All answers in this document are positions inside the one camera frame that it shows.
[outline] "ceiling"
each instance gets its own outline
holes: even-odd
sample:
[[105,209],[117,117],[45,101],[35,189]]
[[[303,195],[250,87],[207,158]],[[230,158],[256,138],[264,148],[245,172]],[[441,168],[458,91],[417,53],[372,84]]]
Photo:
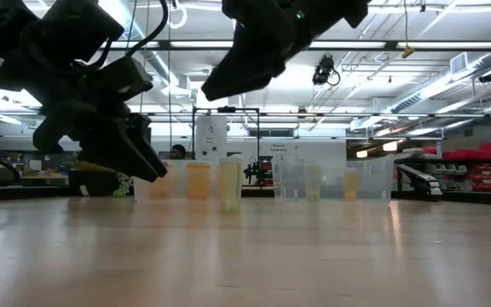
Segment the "ceiling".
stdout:
[[[114,7],[118,1],[103,0],[101,4],[111,13],[118,9]],[[37,15],[42,16],[54,1],[24,2]],[[130,1],[131,8],[134,3],[134,0]],[[427,8],[423,13],[419,12],[422,3],[425,3]],[[167,26],[156,39],[232,39],[233,22],[221,13],[220,1],[181,0],[180,6],[187,10],[187,20],[176,29]],[[319,39],[402,41],[407,32],[411,40],[491,41],[491,0],[407,0],[407,22],[401,0],[372,0],[370,7],[370,14],[356,29],[351,28],[345,20],[341,20]],[[158,25],[160,16],[161,8],[157,1],[137,1],[135,17],[145,33],[149,33]],[[179,23],[181,19],[182,11],[170,14],[172,23]],[[172,72],[188,76],[191,87],[198,89],[206,78],[206,72],[224,57],[226,51],[172,50],[157,53]],[[109,60],[118,59],[123,54],[122,51],[113,51]],[[338,87],[330,91],[324,90],[316,96],[317,91],[311,82],[314,67],[320,58],[327,54],[332,55],[337,63],[342,60],[338,66],[342,81]],[[247,93],[243,100],[230,99],[226,102],[236,106],[240,104],[260,107],[267,112],[295,112],[298,107],[307,107],[310,112],[318,113],[375,112],[390,105],[396,97],[448,69],[449,61],[458,54],[459,52],[416,52],[403,60],[401,52],[304,51],[290,60],[286,71],[274,79],[266,89]],[[156,75],[148,63],[146,69]],[[191,99],[176,96],[169,98],[161,92],[164,87],[164,84],[157,83],[150,93],[132,99],[129,104],[134,110],[139,110],[139,107],[134,106],[142,104],[143,112],[164,111],[170,103],[173,112],[192,109]],[[489,88],[491,84],[473,86],[471,81],[460,82],[422,102],[419,104],[421,107],[415,106],[414,112],[435,112],[449,103],[472,96],[473,89],[477,93]],[[202,107],[210,106],[205,101],[197,103]],[[327,122],[341,120],[328,119]]]

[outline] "person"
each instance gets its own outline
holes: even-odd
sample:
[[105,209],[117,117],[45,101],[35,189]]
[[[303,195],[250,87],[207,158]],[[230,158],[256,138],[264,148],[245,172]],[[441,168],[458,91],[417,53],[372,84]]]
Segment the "person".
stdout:
[[187,150],[181,144],[176,144],[171,147],[171,158],[172,159],[185,159],[185,155],[187,155]]

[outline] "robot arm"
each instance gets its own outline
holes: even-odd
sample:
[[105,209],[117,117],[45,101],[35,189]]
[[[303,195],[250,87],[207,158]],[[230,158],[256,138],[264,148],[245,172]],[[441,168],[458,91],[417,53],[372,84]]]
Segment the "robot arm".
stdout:
[[370,0],[222,0],[234,45],[202,86],[209,101],[260,90],[339,20],[357,27]]
[[[69,136],[83,149],[79,159],[153,182],[166,169],[150,144],[150,119],[124,103],[153,87],[150,76],[131,54],[101,68],[123,32],[97,0],[57,0],[42,19],[21,0],[0,0],[0,89],[27,90],[42,103],[37,149],[61,152],[58,141]],[[94,64],[78,61],[105,42]]]

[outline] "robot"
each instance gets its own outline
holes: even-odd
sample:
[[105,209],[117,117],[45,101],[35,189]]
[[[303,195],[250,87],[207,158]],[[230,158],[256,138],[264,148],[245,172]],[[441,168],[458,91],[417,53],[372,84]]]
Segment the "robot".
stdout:
[[[124,28],[97,0],[57,0],[39,19],[21,0],[0,0],[0,89],[27,90],[43,106],[45,120],[33,144],[47,154],[58,141],[79,142],[79,159],[154,182],[167,170],[150,144],[150,119],[131,113],[125,102],[152,89],[150,76],[132,55],[153,40],[163,19],[126,56],[103,67]],[[353,27],[367,15],[370,0],[222,0],[223,13],[238,21],[234,46],[202,90],[208,100],[258,90],[285,70],[299,51],[346,19]],[[96,51],[105,44],[93,64]]]

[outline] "table surface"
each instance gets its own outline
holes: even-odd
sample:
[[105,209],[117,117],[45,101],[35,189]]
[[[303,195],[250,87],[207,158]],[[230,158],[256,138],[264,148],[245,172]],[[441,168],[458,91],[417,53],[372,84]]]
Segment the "table surface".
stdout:
[[491,306],[491,206],[0,202],[2,306]]

